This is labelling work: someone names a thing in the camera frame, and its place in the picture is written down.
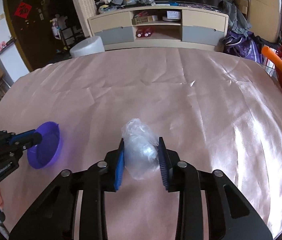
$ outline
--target satin fabric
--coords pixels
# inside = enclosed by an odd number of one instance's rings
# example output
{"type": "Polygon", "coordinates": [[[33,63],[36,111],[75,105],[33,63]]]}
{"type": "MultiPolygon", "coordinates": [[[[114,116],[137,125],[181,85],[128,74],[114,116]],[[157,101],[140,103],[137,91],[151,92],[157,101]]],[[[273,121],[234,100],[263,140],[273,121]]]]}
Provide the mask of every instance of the satin fabric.
{"type": "MultiPolygon", "coordinates": [[[[221,169],[270,228],[282,230],[282,93],[255,62],[198,49],[108,51],[59,62],[20,78],[0,102],[0,130],[60,124],[57,162],[35,170],[26,154],[1,183],[11,230],[63,169],[82,171],[117,149],[132,118],[198,170],[221,169]]],[[[105,194],[109,239],[174,239],[178,194],[160,171],[105,194]]],[[[204,215],[205,239],[207,216],[204,215]]],[[[75,237],[78,239],[79,214],[75,237]]]]}

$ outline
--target red bottle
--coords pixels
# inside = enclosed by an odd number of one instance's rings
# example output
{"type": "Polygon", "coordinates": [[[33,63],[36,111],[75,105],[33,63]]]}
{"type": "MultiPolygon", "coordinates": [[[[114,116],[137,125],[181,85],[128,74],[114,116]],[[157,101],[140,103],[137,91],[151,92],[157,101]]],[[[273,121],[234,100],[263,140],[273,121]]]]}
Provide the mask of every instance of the red bottle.
{"type": "Polygon", "coordinates": [[[147,29],[144,30],[143,35],[145,37],[150,37],[152,35],[152,33],[153,33],[153,29],[152,28],[147,28],[147,29]]]}
{"type": "Polygon", "coordinates": [[[138,29],[137,32],[136,32],[136,35],[137,35],[138,38],[144,37],[143,36],[143,29],[138,29]]]}

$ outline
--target purple plastic bowl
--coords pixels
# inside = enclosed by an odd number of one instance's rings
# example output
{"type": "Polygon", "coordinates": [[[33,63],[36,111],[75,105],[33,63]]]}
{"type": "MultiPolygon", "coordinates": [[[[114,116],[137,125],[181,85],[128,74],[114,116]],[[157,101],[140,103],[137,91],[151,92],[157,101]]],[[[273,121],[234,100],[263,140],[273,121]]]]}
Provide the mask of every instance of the purple plastic bowl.
{"type": "Polygon", "coordinates": [[[56,162],[61,152],[62,140],[59,125],[55,122],[45,122],[35,132],[42,135],[42,142],[28,149],[28,162],[31,167],[41,169],[56,162]]]}

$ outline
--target cabinet drawer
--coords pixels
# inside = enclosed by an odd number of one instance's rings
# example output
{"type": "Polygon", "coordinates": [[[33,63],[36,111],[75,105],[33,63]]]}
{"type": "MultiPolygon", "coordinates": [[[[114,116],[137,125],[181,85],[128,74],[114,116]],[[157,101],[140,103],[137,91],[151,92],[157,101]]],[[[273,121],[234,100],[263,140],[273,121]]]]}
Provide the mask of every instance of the cabinet drawer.
{"type": "Polygon", "coordinates": [[[226,17],[223,17],[221,15],[191,10],[182,10],[183,26],[199,26],[224,32],[225,22],[226,17]]]}
{"type": "Polygon", "coordinates": [[[224,38],[224,32],[197,26],[182,27],[182,41],[217,46],[224,38]]]}
{"type": "Polygon", "coordinates": [[[100,36],[103,45],[134,41],[133,27],[119,27],[95,33],[100,36]]]}
{"type": "Polygon", "coordinates": [[[89,20],[93,33],[118,27],[132,26],[132,12],[114,13],[89,20]]]}

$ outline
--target clear plastic bag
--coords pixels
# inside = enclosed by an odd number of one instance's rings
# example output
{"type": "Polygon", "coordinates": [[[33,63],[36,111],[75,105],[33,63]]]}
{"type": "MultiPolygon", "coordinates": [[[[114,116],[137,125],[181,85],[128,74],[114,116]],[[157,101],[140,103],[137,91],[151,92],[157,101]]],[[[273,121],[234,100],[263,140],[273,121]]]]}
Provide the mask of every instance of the clear plastic bag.
{"type": "Polygon", "coordinates": [[[122,127],[125,167],[134,179],[148,178],[159,168],[159,137],[134,118],[122,127]]]}

